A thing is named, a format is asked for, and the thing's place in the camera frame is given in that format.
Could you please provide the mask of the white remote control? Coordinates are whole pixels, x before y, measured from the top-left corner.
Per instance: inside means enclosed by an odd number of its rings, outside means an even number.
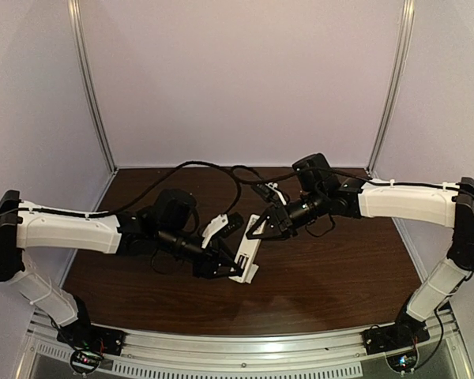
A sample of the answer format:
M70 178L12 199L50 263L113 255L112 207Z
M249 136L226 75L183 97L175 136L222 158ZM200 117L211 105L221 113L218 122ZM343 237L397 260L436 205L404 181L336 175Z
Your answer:
M260 239L248 239L246 233L258 221L259 215L252 214L249 218L244 236L239 244L237 254L235 256L235 263L241 270L241 273L236 276L230 276L229 279L236 283L251 284L252 279L258 271L259 266L254 262L258 254L258 249L261 244Z

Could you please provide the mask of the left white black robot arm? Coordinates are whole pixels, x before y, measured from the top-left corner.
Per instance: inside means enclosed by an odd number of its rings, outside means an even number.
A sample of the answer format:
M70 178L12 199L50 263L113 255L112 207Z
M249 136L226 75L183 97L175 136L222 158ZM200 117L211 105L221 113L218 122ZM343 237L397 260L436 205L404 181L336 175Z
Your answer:
M186 231L196 220L197 202L180 189L164 189L153 205L137 212L82 213L41 208L22 201L16 190L0 200L0 282L14 286L43 310L59 338L75 348L91 349L100 341L84 302L40 273L26 254L30 247L91 250L116 256L165 252L192 265L195 277L240 277L246 264L224 243L243 225L238 213L219 215L201 235Z

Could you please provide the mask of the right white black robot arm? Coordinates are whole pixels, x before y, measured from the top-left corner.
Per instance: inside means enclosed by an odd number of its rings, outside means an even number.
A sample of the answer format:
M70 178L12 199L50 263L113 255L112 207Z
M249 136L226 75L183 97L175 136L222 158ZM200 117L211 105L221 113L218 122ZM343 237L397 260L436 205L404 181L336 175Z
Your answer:
M303 190L297 201L284 203L268 184L254 184L269 207L246 232L249 240L285 240L322 216L389 217L452 229L446 256L409 296L388 330L390 337L417 340L426 319L474 273L474 179L430 184L348 174L341 181L341 172L321 153L300 159L292 169Z

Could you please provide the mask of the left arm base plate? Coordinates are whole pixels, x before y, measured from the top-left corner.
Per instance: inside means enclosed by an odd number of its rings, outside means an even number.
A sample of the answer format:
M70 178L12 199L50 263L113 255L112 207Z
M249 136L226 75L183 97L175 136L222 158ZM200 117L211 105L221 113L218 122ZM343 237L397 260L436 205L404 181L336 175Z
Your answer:
M123 330L75 323L60 327L57 340L78 350L120 356L125 337Z

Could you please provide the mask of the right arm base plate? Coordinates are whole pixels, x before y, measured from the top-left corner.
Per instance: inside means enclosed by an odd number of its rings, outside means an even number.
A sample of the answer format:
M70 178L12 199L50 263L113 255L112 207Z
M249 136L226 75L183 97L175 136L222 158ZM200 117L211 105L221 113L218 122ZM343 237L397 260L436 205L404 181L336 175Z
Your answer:
M419 328L411 325L393 323L391 325L373 325L361 332L367 355L395 351L412 347L430 339L430 334L424 324Z

